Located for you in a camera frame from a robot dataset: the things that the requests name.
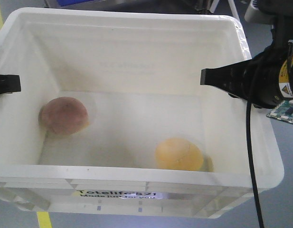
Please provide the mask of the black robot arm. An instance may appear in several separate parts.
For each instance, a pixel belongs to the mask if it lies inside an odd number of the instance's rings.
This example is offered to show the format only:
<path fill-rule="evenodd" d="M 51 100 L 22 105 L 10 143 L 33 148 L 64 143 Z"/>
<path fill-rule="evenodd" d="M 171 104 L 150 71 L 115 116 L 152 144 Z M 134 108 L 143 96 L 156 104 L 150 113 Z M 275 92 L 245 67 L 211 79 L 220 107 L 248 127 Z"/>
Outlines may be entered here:
<path fill-rule="evenodd" d="M 255 6 L 269 17 L 271 45 L 250 60 L 203 69 L 200 84 L 273 109 L 293 100 L 293 0 L 257 0 Z"/>

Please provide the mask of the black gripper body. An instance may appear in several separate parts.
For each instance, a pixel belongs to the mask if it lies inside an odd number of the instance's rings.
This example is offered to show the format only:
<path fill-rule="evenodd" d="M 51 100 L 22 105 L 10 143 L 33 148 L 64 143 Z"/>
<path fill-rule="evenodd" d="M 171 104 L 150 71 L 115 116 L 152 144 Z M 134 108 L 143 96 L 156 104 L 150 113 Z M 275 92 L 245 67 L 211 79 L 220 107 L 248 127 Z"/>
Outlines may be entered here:
<path fill-rule="evenodd" d="M 254 106 L 272 109 L 283 100 L 293 99 L 293 43 L 281 49 L 266 48 L 253 59 L 238 62 L 231 67 L 228 94 L 248 99 L 254 76 L 252 103 Z"/>

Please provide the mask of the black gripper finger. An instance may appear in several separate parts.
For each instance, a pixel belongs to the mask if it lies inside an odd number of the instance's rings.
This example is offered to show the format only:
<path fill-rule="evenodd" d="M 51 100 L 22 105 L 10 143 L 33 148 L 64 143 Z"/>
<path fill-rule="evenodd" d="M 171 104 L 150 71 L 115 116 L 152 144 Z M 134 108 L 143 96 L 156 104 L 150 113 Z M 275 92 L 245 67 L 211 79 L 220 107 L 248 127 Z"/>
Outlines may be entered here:
<path fill-rule="evenodd" d="M 250 87 L 247 76 L 250 62 L 246 60 L 218 68 L 202 69 L 200 85 L 213 86 L 229 94 L 247 94 Z"/>
<path fill-rule="evenodd" d="M 21 91 L 19 75 L 0 74 L 0 95 Z"/>

